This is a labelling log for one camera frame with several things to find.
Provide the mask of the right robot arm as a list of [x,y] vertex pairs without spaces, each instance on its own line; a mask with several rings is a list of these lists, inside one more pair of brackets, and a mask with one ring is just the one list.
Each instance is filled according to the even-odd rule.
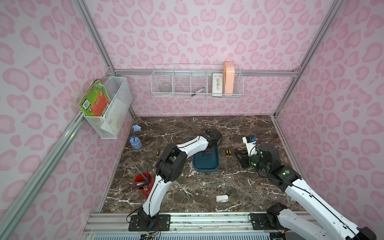
[[243,168],[251,168],[268,179],[287,196],[293,198],[317,221],[313,224],[298,216],[281,203],[267,210],[266,222],[273,228],[286,228],[305,240],[375,240],[376,234],[368,227],[360,228],[343,217],[324,201],[302,176],[284,166],[279,150],[270,144],[246,143],[245,150],[235,150],[234,156]]

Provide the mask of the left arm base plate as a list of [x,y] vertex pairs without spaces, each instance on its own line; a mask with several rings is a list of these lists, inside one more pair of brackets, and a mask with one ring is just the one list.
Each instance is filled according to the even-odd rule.
[[159,214],[149,218],[148,216],[132,215],[128,221],[129,232],[169,231],[171,215]]

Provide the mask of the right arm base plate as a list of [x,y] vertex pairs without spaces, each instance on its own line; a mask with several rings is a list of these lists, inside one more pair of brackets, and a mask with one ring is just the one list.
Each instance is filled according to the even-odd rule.
[[251,222],[253,230],[277,230],[285,228],[280,225],[277,217],[269,213],[249,213],[248,220]]

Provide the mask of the teal plastic storage box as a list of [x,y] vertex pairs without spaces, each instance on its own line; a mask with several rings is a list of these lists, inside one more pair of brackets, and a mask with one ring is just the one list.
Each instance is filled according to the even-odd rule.
[[220,166],[220,156],[218,150],[218,144],[211,149],[208,154],[199,152],[193,155],[193,168],[198,173],[213,173]]

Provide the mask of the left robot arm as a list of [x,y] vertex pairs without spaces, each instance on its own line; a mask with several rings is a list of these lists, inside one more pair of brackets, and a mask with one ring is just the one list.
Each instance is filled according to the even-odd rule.
[[156,164],[156,177],[150,195],[138,210],[142,224],[147,228],[155,224],[164,196],[171,183],[181,175],[187,159],[200,152],[211,152],[221,138],[220,131],[207,130],[184,144],[170,143],[166,146]]

